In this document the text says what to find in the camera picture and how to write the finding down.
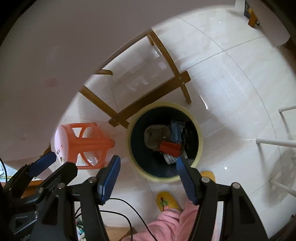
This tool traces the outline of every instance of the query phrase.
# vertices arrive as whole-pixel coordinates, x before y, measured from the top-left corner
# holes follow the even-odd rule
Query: silver screw
[[[94,182],[96,182],[96,178],[95,178],[95,177],[90,177],[90,178],[89,178],[89,182],[90,182],[90,183],[94,183]]]
[[[57,185],[57,188],[58,189],[62,189],[62,188],[64,188],[65,187],[65,184],[64,183],[59,183],[58,185]]]
[[[43,188],[43,187],[39,188],[39,189],[38,189],[38,193],[42,193],[42,192],[43,192],[43,190],[44,190],[44,188]]]
[[[210,179],[208,177],[202,177],[202,181],[204,183],[208,183],[210,181]]]
[[[240,189],[240,184],[238,184],[238,183],[233,183],[232,186],[233,186],[235,189]]]
[[[39,212],[36,210],[36,211],[35,211],[35,218],[37,219],[38,216],[39,216]]]

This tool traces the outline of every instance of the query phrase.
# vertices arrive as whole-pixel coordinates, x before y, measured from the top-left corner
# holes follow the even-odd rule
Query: person
[[[215,176],[210,171],[200,173],[215,182]],[[184,210],[178,201],[167,191],[160,192],[156,197],[157,205],[161,211],[155,221],[147,226],[158,241],[187,241],[196,219],[199,206],[195,206],[190,200],[186,200]],[[134,241],[155,241],[148,230],[133,235]],[[216,228],[212,241],[218,240]],[[130,241],[130,236],[122,241]]]

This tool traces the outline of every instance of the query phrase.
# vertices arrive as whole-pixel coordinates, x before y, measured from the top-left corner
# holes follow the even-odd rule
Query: blue gripper pad
[[[191,168],[183,156],[177,158],[177,171],[188,199],[192,201],[193,204],[197,205],[198,196],[196,191],[200,189],[200,173],[197,169]]]
[[[120,157],[113,156],[108,166],[102,168],[100,171],[103,171],[99,180],[98,180],[98,194],[102,204],[110,198],[113,191],[116,179],[120,171]]]
[[[30,177],[37,177],[42,173],[46,168],[53,164],[57,160],[57,156],[54,152],[49,152],[46,155],[39,158],[33,164],[30,165],[28,175]]]

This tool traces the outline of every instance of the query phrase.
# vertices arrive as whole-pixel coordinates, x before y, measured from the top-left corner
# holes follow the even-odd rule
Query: plastic stool
[[[94,131],[91,138],[83,137],[83,133],[88,127],[91,127]],[[79,137],[75,135],[73,128],[81,128]],[[114,140],[106,138],[96,123],[61,125],[57,128],[54,136],[55,151],[62,163],[69,161],[76,164],[77,156],[80,153],[87,166],[77,166],[78,169],[98,169],[104,167],[107,151],[109,148],[114,147],[114,145]],[[93,152],[94,157],[98,160],[96,165],[92,165],[85,157],[84,152],[89,151]]]

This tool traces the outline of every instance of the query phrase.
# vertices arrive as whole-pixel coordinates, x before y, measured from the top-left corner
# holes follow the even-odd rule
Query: black wire
[[[6,168],[4,166],[4,163],[3,163],[2,159],[1,159],[1,157],[0,157],[0,162],[1,162],[2,166],[3,166],[4,171],[5,171],[5,179],[6,179],[5,183],[7,183],[7,172],[6,172]]]
[[[103,213],[114,213],[114,214],[118,214],[118,215],[120,215],[120,216],[123,216],[123,217],[125,217],[125,218],[126,218],[126,220],[128,221],[128,224],[129,224],[129,226],[130,226],[130,232],[131,232],[131,241],[133,241],[133,228],[132,228],[132,226],[131,226],[131,222],[130,222],[130,220],[128,219],[128,217],[127,217],[127,216],[125,216],[125,215],[123,215],[123,214],[121,214],[121,213],[112,212],[112,211],[105,211],[105,210],[100,210],[100,212],[103,212]],[[75,219],[76,219],[76,218],[78,218],[78,217],[80,217],[80,216],[81,216],[81,214],[82,214],[82,213],[78,214],[78,215],[75,217]]]
[[[125,202],[127,205],[129,205],[135,212],[136,214],[139,216],[139,218],[142,220],[142,222],[144,223],[146,229],[148,230],[148,232],[151,234],[151,236],[154,238],[155,241],[158,241],[154,235],[151,233],[151,231],[149,230],[147,224],[145,223],[145,221],[142,219],[141,215],[137,212],[136,209],[134,209],[134,207],[132,205],[130,205],[127,201],[123,200],[123,199],[120,199],[120,198],[109,198],[109,200],[112,199],[112,200],[119,200],[119,201],[122,201],[122,202]]]
[[[75,216],[77,215],[78,211],[81,209],[81,206],[76,210]]]

